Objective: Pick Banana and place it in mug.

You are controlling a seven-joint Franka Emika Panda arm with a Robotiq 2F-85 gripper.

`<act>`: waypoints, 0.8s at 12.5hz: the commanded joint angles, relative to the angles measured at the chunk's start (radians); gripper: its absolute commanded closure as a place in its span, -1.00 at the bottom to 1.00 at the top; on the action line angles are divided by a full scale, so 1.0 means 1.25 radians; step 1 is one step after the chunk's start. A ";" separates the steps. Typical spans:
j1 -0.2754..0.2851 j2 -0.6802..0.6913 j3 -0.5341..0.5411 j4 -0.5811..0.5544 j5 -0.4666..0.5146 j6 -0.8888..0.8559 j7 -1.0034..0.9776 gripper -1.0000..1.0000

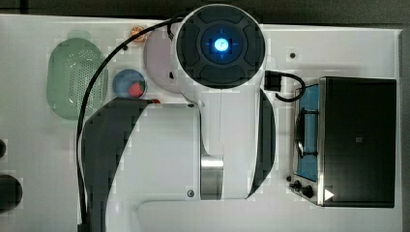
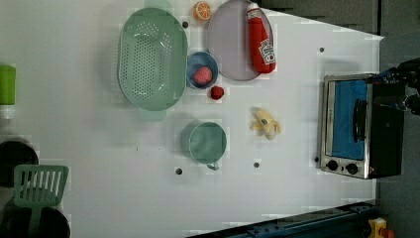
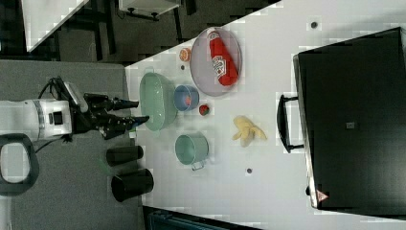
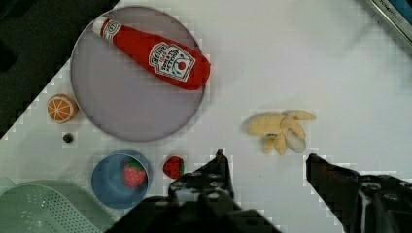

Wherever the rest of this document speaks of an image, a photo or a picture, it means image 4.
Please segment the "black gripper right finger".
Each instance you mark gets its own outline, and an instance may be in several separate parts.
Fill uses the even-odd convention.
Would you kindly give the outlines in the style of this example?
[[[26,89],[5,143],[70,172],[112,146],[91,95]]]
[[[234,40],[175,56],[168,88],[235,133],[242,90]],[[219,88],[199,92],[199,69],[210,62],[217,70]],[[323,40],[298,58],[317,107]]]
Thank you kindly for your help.
[[[410,182],[390,175],[362,175],[315,153],[306,159],[306,179],[345,233],[412,233]]]

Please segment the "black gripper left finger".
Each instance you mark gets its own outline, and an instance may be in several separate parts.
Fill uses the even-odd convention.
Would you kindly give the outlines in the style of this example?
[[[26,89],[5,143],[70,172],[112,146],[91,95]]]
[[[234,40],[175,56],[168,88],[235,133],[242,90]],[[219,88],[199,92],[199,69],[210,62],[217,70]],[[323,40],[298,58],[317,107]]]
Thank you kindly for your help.
[[[218,149],[215,157],[193,172],[184,173],[168,187],[168,196],[180,206],[196,202],[202,193],[223,192],[234,198],[227,157]]]

